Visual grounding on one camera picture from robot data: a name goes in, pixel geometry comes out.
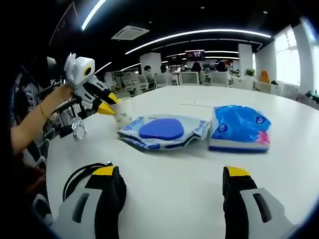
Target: potted plant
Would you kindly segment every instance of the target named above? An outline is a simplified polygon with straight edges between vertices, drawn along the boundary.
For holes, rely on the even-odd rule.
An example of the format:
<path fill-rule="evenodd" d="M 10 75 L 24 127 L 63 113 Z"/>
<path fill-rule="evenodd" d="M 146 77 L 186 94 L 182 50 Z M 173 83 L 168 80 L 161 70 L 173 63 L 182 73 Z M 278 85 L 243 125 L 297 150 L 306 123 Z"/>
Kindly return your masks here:
<path fill-rule="evenodd" d="M 256 72 L 254 69 L 251 68 L 247 68 L 245 71 L 245 76 L 248 76 L 247 78 L 250 80 L 253 80 L 253 78 L 255 77 Z"/>

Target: white round table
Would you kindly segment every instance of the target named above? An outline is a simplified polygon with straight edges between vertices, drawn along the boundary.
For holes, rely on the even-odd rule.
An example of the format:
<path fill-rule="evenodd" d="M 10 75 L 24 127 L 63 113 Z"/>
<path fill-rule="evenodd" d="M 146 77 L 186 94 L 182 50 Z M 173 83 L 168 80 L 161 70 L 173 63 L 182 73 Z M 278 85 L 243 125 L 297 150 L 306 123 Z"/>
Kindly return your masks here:
<path fill-rule="evenodd" d="M 319 196 L 319 111 L 269 94 L 211 86 L 169 86 L 132 98 L 134 116 L 182 114 L 210 120 L 212 108 L 187 106 L 243 105 L 272 122 L 271 146 L 265 154 L 208 151 L 195 141 L 173 151 L 138 151 L 116 138 L 111 116 L 84 120 L 87 134 L 51 141 L 47 190 L 54 218 L 62 191 L 76 169 L 112 161 L 127 185 L 119 217 L 121 239 L 210 239 L 225 237 L 222 173 L 226 165 L 246 169 L 258 187 L 266 188 L 286 208 L 293 223 L 302 223 Z"/>

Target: bracelet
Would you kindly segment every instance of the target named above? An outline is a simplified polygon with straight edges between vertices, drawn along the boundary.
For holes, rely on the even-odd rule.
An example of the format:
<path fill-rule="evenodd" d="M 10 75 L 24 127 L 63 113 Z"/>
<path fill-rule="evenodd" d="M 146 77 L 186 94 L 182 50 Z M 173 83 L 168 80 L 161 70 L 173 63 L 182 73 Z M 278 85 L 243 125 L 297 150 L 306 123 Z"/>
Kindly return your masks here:
<path fill-rule="evenodd" d="M 42 112 L 43 116 L 46 117 L 46 118 L 49 118 L 48 116 L 45 115 L 45 113 L 44 113 L 44 111 L 43 111 L 42 102 L 40 103 L 40 107 L 41 107 L 41 112 Z"/>

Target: blue tissue package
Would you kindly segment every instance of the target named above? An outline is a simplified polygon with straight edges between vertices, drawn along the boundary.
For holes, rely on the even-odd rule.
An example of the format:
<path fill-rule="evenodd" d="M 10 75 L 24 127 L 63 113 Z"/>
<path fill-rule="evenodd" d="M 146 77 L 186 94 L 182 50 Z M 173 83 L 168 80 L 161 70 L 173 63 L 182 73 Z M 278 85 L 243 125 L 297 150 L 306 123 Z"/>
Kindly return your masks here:
<path fill-rule="evenodd" d="M 259 111 L 243 106 L 215 107 L 211 120 L 209 149 L 267 151 L 271 122 Z"/>
<path fill-rule="evenodd" d="M 195 139 L 206 139 L 209 121 L 181 115 L 137 117 L 117 132 L 119 139 L 138 148 L 172 150 Z"/>

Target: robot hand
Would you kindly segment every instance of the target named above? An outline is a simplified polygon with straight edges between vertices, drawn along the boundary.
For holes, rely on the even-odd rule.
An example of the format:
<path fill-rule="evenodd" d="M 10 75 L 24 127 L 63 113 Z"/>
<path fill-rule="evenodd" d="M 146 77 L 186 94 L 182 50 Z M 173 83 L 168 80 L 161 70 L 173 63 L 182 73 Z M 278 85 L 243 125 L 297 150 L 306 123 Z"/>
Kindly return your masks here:
<path fill-rule="evenodd" d="M 118 103 L 116 96 L 94 75 L 95 61 L 91 58 L 68 56 L 64 71 L 66 81 L 74 87 L 74 94 L 82 99 L 82 105 L 104 115 L 115 115 L 110 107 Z"/>

